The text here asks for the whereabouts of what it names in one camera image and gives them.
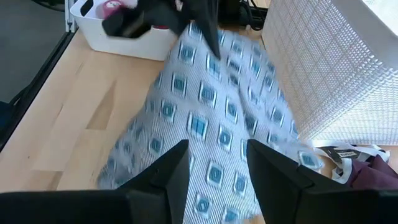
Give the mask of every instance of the white mesh panel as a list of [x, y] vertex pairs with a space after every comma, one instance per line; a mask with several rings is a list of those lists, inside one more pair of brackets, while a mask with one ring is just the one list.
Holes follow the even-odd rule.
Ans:
[[[388, 0], [364, 2], [377, 14]], [[262, 36], [301, 138], [398, 144], [398, 63], [375, 55], [333, 1], [272, 1]]]

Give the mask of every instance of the gray floor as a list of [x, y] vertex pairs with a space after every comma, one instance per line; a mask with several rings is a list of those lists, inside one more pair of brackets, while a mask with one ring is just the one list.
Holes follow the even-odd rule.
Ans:
[[30, 0], [0, 1], [0, 101], [35, 77], [65, 32], [64, 13]]

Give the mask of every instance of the pajama pants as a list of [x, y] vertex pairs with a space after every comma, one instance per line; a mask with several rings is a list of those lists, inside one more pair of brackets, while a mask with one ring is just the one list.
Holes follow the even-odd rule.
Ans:
[[236, 223], [261, 213], [246, 141], [295, 141], [297, 131], [266, 51], [233, 32], [219, 30], [218, 40], [221, 60], [194, 23], [187, 27], [111, 150], [98, 188], [118, 188], [189, 139], [184, 223]]

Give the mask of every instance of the pink item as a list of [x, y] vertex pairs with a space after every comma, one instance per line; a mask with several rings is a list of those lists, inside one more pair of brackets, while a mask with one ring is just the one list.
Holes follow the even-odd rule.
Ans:
[[114, 11], [118, 10], [121, 6], [124, 6], [124, 3], [119, 0], [108, 0], [104, 2], [104, 4], [102, 5], [104, 11], [104, 18], [106, 19]]

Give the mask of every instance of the white plastic basket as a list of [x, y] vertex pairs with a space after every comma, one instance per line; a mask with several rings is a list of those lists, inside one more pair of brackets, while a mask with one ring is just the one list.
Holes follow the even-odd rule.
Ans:
[[397, 0], [271, 2], [262, 37], [300, 138], [398, 144], [397, 11]]
[[77, 0], [70, 9], [80, 30], [93, 50], [133, 57], [148, 58], [152, 60], [165, 60], [175, 35], [168, 29], [152, 28], [139, 39], [127, 39], [122, 37], [108, 37], [102, 28], [101, 4], [105, 0], [94, 0], [93, 7], [82, 16], [80, 9], [87, 0]]

